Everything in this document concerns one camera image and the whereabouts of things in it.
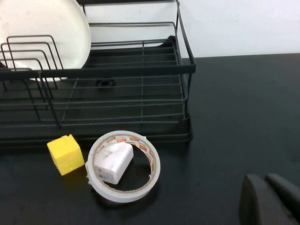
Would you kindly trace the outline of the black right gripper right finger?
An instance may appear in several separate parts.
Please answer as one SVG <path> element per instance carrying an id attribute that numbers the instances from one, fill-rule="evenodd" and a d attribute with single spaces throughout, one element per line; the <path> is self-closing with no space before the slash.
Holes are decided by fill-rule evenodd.
<path id="1" fill-rule="evenodd" d="M 300 221 L 300 188 L 287 179 L 275 173 L 268 173 L 265 180 L 276 192 L 284 206 L 292 216 Z"/>

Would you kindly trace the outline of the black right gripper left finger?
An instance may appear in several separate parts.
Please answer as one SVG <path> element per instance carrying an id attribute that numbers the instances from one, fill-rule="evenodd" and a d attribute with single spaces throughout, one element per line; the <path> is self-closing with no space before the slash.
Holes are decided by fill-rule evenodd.
<path id="1" fill-rule="evenodd" d="M 244 177 L 239 203 L 242 225 L 297 225 L 270 184 L 255 174 Z"/>

